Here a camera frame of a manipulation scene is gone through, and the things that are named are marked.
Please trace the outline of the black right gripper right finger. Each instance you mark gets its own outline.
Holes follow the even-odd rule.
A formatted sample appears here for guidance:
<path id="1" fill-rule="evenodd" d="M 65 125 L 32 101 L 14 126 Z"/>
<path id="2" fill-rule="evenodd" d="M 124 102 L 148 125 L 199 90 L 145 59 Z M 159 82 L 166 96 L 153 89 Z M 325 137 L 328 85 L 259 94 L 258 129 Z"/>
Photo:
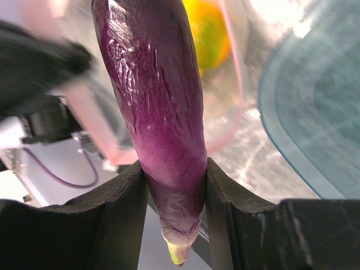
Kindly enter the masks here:
<path id="1" fill-rule="evenodd" d="M 273 204 L 208 160 L 206 216 L 213 269 L 358 269 L 359 201 Z"/>

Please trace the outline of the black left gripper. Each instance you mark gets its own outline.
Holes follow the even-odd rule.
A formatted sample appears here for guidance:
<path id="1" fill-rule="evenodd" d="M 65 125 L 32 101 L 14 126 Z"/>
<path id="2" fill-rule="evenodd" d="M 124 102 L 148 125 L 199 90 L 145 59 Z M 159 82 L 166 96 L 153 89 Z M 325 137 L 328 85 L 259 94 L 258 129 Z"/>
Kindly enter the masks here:
<path id="1" fill-rule="evenodd" d="M 79 43 L 37 39 L 1 21 L 1 122 L 19 120 L 21 145 L 54 143 L 81 130 L 67 106 L 48 91 L 85 74 L 92 59 Z"/>

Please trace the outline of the clear zip top bag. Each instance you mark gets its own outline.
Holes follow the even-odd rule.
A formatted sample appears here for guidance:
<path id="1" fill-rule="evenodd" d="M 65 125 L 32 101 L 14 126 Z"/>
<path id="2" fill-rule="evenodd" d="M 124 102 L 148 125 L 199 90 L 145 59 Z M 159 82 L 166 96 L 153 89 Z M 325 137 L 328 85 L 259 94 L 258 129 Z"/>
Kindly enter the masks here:
<path id="1" fill-rule="evenodd" d="M 75 135 L 86 151 L 98 155 L 107 170 L 131 164 L 137 154 L 120 113 L 110 77 L 99 49 L 90 1 L 15 1 L 20 25 L 32 34 L 62 43 L 83 45 L 92 55 L 91 69 L 81 78 L 53 92 L 67 105 L 82 127 Z M 214 155 L 233 140 L 241 125 L 244 97 L 250 92 L 246 67 L 253 40 L 252 23 L 285 24 L 289 7 L 303 1 L 203 1 L 190 13 L 203 22 L 223 20 L 230 51 L 220 62 L 203 68 L 204 134 L 208 155 Z"/>

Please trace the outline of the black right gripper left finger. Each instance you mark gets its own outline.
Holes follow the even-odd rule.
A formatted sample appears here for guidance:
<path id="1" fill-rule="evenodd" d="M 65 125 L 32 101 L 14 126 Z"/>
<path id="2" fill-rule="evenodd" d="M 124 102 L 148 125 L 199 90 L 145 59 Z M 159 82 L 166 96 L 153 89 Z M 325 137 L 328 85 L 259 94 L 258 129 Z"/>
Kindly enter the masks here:
<path id="1" fill-rule="evenodd" d="M 138 162 L 64 205 L 1 201 L 2 269 L 136 269 L 147 208 Z"/>

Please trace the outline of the yellow green mango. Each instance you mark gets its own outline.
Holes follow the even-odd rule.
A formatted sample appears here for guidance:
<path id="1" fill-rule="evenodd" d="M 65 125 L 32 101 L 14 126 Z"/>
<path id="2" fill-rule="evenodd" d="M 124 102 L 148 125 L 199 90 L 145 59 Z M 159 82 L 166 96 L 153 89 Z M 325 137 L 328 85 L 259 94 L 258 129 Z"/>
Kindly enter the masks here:
<path id="1" fill-rule="evenodd" d="M 196 49 L 199 74 L 218 67 L 230 54 L 231 45 L 223 14 L 211 1 L 183 1 Z"/>

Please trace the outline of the purple eggplant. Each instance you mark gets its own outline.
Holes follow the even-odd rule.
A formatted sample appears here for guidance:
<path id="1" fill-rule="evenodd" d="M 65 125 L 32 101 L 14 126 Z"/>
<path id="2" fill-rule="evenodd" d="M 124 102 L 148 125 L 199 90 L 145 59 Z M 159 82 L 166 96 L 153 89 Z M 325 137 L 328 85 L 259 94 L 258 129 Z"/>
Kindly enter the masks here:
<path id="1" fill-rule="evenodd" d="M 188 258 L 205 204 L 203 91 L 181 1 L 93 1 L 102 58 L 170 257 Z"/>

